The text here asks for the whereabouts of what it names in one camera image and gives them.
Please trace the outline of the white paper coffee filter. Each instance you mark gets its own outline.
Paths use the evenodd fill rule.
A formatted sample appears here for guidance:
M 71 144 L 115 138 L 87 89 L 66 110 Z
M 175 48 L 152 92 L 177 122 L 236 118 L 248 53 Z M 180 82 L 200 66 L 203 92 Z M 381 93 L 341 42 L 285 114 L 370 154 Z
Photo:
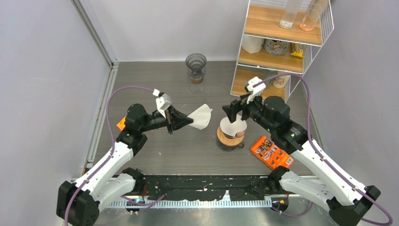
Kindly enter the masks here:
M 237 119 L 234 123 L 230 123 L 227 117 L 221 119 L 219 124 L 222 132 L 229 133 L 235 131 L 246 131 L 247 129 L 247 122 L 241 119 L 241 115 L 237 114 Z

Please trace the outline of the smoky grey plastic dripper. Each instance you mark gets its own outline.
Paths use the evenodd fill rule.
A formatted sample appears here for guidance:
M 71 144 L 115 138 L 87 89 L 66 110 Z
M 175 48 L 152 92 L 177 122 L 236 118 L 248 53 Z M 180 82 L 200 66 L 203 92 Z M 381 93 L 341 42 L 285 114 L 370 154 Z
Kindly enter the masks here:
M 199 79 L 205 76 L 207 58 L 203 54 L 193 53 L 188 55 L 185 64 L 188 68 L 188 75 L 193 79 Z

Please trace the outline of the pink transparent plastic dripper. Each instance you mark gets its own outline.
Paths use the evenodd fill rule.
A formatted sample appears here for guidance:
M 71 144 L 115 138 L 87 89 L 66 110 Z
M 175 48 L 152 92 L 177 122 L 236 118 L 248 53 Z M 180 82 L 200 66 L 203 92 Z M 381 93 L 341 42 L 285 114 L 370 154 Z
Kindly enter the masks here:
M 240 137 L 244 137 L 245 131 L 235 131 L 235 132 L 229 132 L 229 133 L 224 133 L 223 134 L 228 138 L 228 139 L 236 139 Z

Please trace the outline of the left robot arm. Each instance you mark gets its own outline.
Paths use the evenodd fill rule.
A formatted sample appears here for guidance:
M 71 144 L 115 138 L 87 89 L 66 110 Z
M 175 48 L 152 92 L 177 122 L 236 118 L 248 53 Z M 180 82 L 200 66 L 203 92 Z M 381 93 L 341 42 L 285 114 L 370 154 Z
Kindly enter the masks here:
M 74 182 L 64 181 L 60 185 L 56 214 L 66 226 L 94 225 L 100 213 L 120 196 L 129 192 L 138 195 L 144 190 L 142 175 L 135 170 L 129 169 L 114 180 L 111 177 L 142 149 L 147 141 L 145 132 L 165 127 L 173 133 L 194 121 L 193 113 L 186 115 L 172 105 L 151 114 L 141 104 L 131 105 L 125 127 L 107 154 Z

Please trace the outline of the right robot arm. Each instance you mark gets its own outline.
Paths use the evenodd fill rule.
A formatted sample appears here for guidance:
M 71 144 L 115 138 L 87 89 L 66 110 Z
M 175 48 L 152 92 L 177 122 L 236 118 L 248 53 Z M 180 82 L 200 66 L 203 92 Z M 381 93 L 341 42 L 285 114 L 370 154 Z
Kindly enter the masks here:
M 340 226 L 356 226 L 375 204 L 381 192 L 366 186 L 338 166 L 307 130 L 290 119 L 290 107 L 279 96 L 255 97 L 247 102 L 245 95 L 222 107 L 230 122 L 252 119 L 271 135 L 280 149 L 307 166 L 321 181 L 303 178 L 285 166 L 269 174 L 269 188 L 298 194 L 325 209 Z

